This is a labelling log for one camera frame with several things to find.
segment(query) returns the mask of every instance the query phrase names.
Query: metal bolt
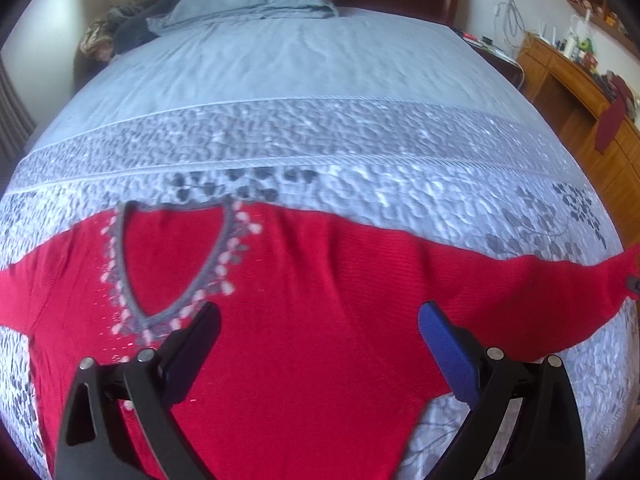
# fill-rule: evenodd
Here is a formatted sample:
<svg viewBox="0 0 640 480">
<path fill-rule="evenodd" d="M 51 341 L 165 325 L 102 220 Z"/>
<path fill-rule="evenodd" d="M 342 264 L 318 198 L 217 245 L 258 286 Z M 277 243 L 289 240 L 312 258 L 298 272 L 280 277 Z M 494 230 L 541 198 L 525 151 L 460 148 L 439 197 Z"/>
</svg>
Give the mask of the metal bolt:
<svg viewBox="0 0 640 480">
<path fill-rule="evenodd" d="M 91 357 L 85 357 L 84 359 L 82 359 L 82 361 L 80 361 L 80 369 L 88 370 L 94 365 L 94 363 L 95 361 Z"/>
<path fill-rule="evenodd" d="M 546 360 L 549 361 L 549 364 L 552 365 L 553 368 L 559 368 L 562 366 L 562 359 L 557 355 L 550 355 Z"/>
<path fill-rule="evenodd" d="M 155 355 L 155 350 L 153 350 L 152 348 L 145 348 L 138 354 L 138 361 L 140 361 L 141 363 L 148 363 L 149 361 L 151 361 L 151 359 L 154 358 Z"/>
<path fill-rule="evenodd" d="M 499 361 L 504 357 L 504 352 L 495 346 L 489 348 L 486 354 L 489 356 L 489 359 L 493 359 L 494 361 Z"/>
</svg>

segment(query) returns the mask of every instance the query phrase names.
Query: gray curtain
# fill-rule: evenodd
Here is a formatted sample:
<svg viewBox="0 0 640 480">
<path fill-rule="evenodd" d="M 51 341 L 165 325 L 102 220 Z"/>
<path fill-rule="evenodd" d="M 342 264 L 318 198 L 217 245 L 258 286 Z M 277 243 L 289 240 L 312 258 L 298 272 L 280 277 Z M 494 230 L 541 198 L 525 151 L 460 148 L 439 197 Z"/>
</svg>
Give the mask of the gray curtain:
<svg viewBox="0 0 640 480">
<path fill-rule="evenodd" d="M 35 124 L 18 98 L 0 59 L 0 152 L 9 161 L 23 154 Z"/>
</svg>

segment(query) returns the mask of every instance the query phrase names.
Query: quilted bedspread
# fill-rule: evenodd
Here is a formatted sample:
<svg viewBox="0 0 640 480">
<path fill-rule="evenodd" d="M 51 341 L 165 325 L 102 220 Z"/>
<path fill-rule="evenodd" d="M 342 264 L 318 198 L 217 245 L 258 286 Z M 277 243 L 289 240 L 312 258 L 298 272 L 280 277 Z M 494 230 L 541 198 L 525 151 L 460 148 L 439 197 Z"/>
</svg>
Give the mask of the quilted bedspread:
<svg viewBox="0 0 640 480">
<path fill-rule="evenodd" d="M 116 60 L 20 163 L 0 202 L 0 268 L 122 201 L 225 195 L 331 212 L 495 258 L 592 265 L 622 250 L 553 132 L 453 33 L 363 10 L 332 20 L 178 32 Z M 279 38 L 276 52 L 287 55 L 270 52 L 271 41 L 247 54 L 243 35 L 258 32 Z M 628 302 L 561 353 L 588 478 L 612 458 L 638 398 L 637 326 Z M 0 416 L 48 478 L 34 402 L 28 341 L 0 328 Z M 517 409 L 514 402 L 480 476 L 497 466 Z M 398 478 L 423 478 L 467 412 L 452 395 L 431 402 Z"/>
</svg>

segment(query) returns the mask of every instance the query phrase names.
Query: v-neck collar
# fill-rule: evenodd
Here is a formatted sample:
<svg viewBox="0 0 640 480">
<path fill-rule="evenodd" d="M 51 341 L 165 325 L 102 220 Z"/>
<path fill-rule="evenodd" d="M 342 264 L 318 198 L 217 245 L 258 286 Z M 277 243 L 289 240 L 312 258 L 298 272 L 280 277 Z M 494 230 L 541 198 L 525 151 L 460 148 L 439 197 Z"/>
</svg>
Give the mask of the v-neck collar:
<svg viewBox="0 0 640 480">
<path fill-rule="evenodd" d="M 219 206 L 223 209 L 223 221 L 209 256 L 200 271 L 180 297 L 162 312 L 148 316 L 144 313 L 133 294 L 127 267 L 124 259 L 124 231 L 127 216 L 136 209 L 141 212 L 158 210 L 193 211 Z M 120 310 L 120 322 L 116 323 L 112 332 L 122 335 L 137 335 L 142 338 L 141 344 L 150 344 L 180 328 L 180 320 L 193 317 L 207 296 L 212 294 L 230 294 L 233 285 L 225 277 L 226 264 L 239 261 L 234 252 L 245 250 L 239 243 L 239 237 L 250 230 L 249 217 L 240 211 L 242 203 L 230 198 L 205 203 L 188 203 L 184 205 L 161 204 L 149 206 L 140 202 L 127 202 L 119 205 L 114 212 L 110 225 L 103 230 L 109 237 L 107 256 L 108 270 L 102 275 L 102 281 L 111 283 L 112 303 Z"/>
</svg>

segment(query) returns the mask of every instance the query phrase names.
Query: red sweater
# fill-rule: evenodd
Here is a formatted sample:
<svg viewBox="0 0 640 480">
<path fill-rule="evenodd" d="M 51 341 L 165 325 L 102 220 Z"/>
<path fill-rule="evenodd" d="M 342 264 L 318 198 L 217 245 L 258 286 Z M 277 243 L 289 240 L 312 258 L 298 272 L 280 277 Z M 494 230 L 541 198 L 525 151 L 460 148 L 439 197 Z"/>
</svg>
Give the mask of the red sweater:
<svg viewBox="0 0 640 480">
<path fill-rule="evenodd" d="M 265 204 L 97 214 L 0 272 L 0 324 L 31 338 L 49 465 L 82 357 L 159 346 L 206 299 L 222 334 L 173 409 L 220 480 L 386 479 L 449 391 L 424 301 L 485 346 L 534 360 L 587 339 L 628 295 L 629 251 L 598 266 L 498 261 L 400 231 Z M 161 477 L 134 416 L 142 463 Z"/>
</svg>

